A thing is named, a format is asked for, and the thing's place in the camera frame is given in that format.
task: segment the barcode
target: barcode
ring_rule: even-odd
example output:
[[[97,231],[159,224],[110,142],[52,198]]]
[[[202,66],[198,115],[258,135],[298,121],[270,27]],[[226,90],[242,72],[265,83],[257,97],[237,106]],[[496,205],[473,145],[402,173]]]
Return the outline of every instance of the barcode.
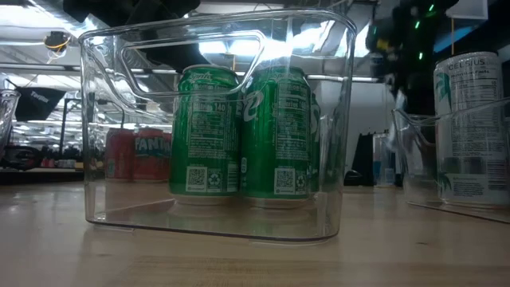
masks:
[[[276,195],[296,192],[296,174],[293,168],[274,169],[274,193]]]
[[[236,192],[238,183],[239,183],[239,166],[237,164],[229,163],[226,192]]]
[[[188,167],[186,171],[186,191],[205,192],[207,188],[207,167]]]
[[[508,184],[501,180],[490,180],[488,182],[488,189],[490,191],[506,191],[508,189]]]
[[[487,175],[490,179],[504,179],[507,174],[507,164],[503,160],[487,161]]]

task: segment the can rim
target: can rim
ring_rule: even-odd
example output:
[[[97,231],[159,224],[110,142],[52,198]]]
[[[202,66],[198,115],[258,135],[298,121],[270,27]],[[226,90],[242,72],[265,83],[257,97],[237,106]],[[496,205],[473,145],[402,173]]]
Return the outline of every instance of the can rim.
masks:
[[[300,67],[297,67],[297,66],[286,66],[286,65],[275,65],[275,66],[270,66],[270,67],[266,67],[266,68],[263,68],[263,69],[259,69],[255,72],[253,72],[253,74],[256,74],[256,73],[262,73],[262,71],[265,71],[265,70],[270,70],[270,69],[279,69],[279,68],[284,68],[284,69],[288,69],[288,70],[296,70],[298,71],[300,74],[302,74],[303,76],[305,76],[306,74],[304,73],[303,69],[300,68]]]
[[[227,72],[230,72],[232,73],[233,75],[235,75],[237,77],[237,74],[231,70],[231,69],[228,69],[226,67],[223,67],[223,66],[220,66],[220,65],[212,65],[212,64],[198,64],[198,65],[191,65],[191,66],[187,66],[183,71],[182,73],[184,74],[187,70],[190,70],[190,69],[196,69],[196,68],[213,68],[213,69],[221,69],[221,70],[224,70],[224,71],[227,71]]]
[[[4,88],[4,89],[0,90],[0,97],[19,98],[20,96],[21,96],[20,92],[13,90],[13,89]]]
[[[163,136],[163,130],[162,129],[159,129],[159,128],[139,128],[137,133],[136,133],[136,136],[145,136],[146,134],[151,134],[156,132],[159,136],[159,134],[161,134],[161,136]]]
[[[129,129],[129,128],[109,128],[108,129],[108,132],[122,132],[122,133],[133,133],[133,130]]]
[[[464,51],[462,53],[458,53],[456,55],[453,55],[453,56],[448,56],[448,57],[443,57],[439,60],[436,61],[436,66],[438,66],[439,64],[441,64],[442,62],[445,62],[445,61],[451,61],[451,60],[456,60],[456,59],[459,59],[459,58],[463,58],[463,57],[468,57],[467,55],[469,54],[477,54],[477,53],[489,53],[489,54],[492,54],[493,56],[496,56],[496,57],[499,57],[498,53],[496,51],[490,51],[490,50],[471,50],[471,51]]]

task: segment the black bag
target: black bag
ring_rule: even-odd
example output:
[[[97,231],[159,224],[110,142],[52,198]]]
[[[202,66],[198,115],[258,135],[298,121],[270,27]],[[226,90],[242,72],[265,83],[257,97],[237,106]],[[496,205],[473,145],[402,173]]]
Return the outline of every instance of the black bag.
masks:
[[[16,88],[21,96],[16,108],[16,120],[46,120],[66,91],[54,88]]]

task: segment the can lid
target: can lid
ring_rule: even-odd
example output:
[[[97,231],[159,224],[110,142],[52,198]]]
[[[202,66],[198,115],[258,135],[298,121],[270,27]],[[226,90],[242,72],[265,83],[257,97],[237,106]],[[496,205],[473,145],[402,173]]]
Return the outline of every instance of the can lid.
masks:
[[[263,68],[263,69],[259,69],[253,73],[261,73],[263,71],[266,71],[266,70],[271,70],[271,69],[288,69],[288,70],[294,70],[294,71],[297,71],[298,73],[302,74],[304,76],[304,71],[302,68],[300,67],[296,67],[296,66],[286,66],[286,65],[274,65],[274,66],[269,66],[269,67],[266,67],[266,68]]]
[[[456,53],[453,56],[449,55],[449,56],[441,57],[441,58],[439,58],[439,60],[436,61],[436,65],[441,64],[443,61],[451,60],[456,57],[466,56],[467,54],[471,54],[471,53],[473,53],[473,54],[474,53],[493,53],[493,54],[495,54],[496,57],[498,57],[497,51],[482,50],[482,49],[468,49],[464,52]]]
[[[138,130],[139,136],[151,136],[156,134],[157,136],[163,136],[163,130],[158,128],[140,128]]]
[[[0,91],[0,96],[3,98],[7,98],[7,97],[15,98],[15,97],[20,97],[21,94],[18,91],[14,91],[11,89],[3,89],[2,91]]]
[[[232,74],[234,74],[236,77],[237,77],[237,74],[231,70],[231,69],[228,69],[226,67],[223,67],[223,66],[219,66],[219,65],[212,65],[212,64],[200,64],[200,65],[191,65],[191,66],[188,66],[186,67],[182,73],[185,73],[186,71],[188,70],[192,70],[192,69],[196,69],[196,68],[209,68],[209,69],[221,69],[221,70],[224,70],[226,72],[230,72]]]
[[[125,134],[132,134],[133,131],[127,128],[109,128],[108,132],[117,132],[117,133],[125,133]]]

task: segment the fanta logo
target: fanta logo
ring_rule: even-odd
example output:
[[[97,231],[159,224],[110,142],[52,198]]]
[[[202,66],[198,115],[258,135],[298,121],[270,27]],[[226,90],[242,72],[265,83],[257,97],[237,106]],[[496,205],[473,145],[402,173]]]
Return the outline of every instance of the fanta logo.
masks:
[[[139,138],[135,140],[135,153],[137,155],[165,156],[170,154],[170,142],[162,137]]]
[[[195,81],[198,81],[198,80],[211,81],[211,80],[213,80],[213,75],[211,75],[210,72],[206,72],[206,73],[192,73],[190,75],[190,78],[188,79],[188,81],[191,82],[191,83],[194,83]]]
[[[312,130],[312,134],[315,134],[315,139],[313,139],[314,142],[319,142],[319,133],[318,133],[318,127],[319,127],[319,116],[320,116],[320,108],[318,104],[312,105],[312,124],[310,129]]]
[[[257,108],[262,104],[264,93],[261,91],[251,92],[246,96],[246,105],[243,119],[247,121],[253,120],[257,116]]]

